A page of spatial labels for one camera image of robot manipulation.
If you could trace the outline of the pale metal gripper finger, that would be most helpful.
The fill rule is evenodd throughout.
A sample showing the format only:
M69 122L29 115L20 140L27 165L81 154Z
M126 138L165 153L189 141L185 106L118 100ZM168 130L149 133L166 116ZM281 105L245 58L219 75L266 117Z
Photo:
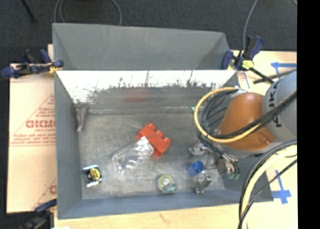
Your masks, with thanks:
M198 145L194 145L193 147L190 147L188 151L192 156L196 156L196 157L211 154L211 149L204 146L202 143L199 143Z
M195 192L197 194L203 194L205 191L205 188L207 188L212 181L213 181L213 177L209 171L207 170L201 171L196 176Z

